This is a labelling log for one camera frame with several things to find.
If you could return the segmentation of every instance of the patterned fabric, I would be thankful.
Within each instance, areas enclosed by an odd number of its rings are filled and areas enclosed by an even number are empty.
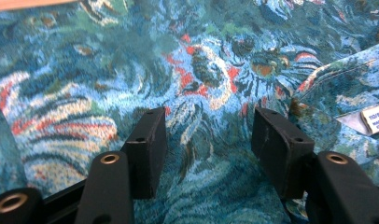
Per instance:
[[[289,222],[250,150],[254,107],[287,116],[317,68],[377,43],[379,0],[89,0],[1,12],[0,109],[19,151],[6,157],[25,178],[0,169],[0,193],[25,184],[47,197],[77,183],[163,105],[169,151],[157,199],[135,202],[136,221]]]
[[[337,120],[375,105],[379,45],[317,68],[294,93],[289,118],[315,140],[315,152],[350,156],[379,186],[379,133],[367,136]],[[289,203],[288,209],[299,215],[303,202]]]

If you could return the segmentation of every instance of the metal grommet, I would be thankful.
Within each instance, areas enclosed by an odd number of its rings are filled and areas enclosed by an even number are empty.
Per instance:
[[[342,157],[338,154],[329,153],[326,157],[329,161],[337,164],[345,165],[348,163],[348,160],[345,157]]]
[[[111,164],[111,163],[116,162],[118,159],[119,159],[119,155],[108,154],[108,155],[103,156],[103,158],[100,159],[100,162],[104,164]]]
[[[21,207],[27,201],[27,195],[24,193],[14,193],[6,196],[0,202],[0,213],[7,213]]]

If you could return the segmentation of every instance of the teal fabric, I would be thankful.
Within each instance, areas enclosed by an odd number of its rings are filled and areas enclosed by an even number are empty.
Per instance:
[[[169,150],[157,198],[135,202],[139,223],[290,222],[250,150],[254,108],[288,117],[294,95],[330,111],[292,118],[316,150],[347,147],[337,139],[354,133],[333,117],[365,104],[335,108],[334,96],[369,91],[379,102],[378,44],[379,0],[87,0],[0,12],[0,110],[16,143],[0,193],[29,186],[48,197],[77,183],[145,111],[165,106]],[[349,75],[316,85],[322,71]],[[378,136],[362,138],[372,158],[355,159],[379,185]],[[14,170],[24,175],[7,178]]]
[[[316,153],[350,156],[379,186],[379,133],[367,136],[337,120],[376,105],[379,45],[316,69],[294,93],[289,119],[315,140]],[[288,210],[303,217],[303,204],[289,202]]]

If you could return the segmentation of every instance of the white label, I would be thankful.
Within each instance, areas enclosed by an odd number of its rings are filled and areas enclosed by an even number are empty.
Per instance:
[[[370,131],[372,133],[379,133],[379,106],[363,110],[361,115]]]

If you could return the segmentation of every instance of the clothing label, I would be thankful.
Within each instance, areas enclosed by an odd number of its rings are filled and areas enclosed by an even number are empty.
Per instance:
[[[379,106],[363,110],[361,117],[372,133],[379,133]]]

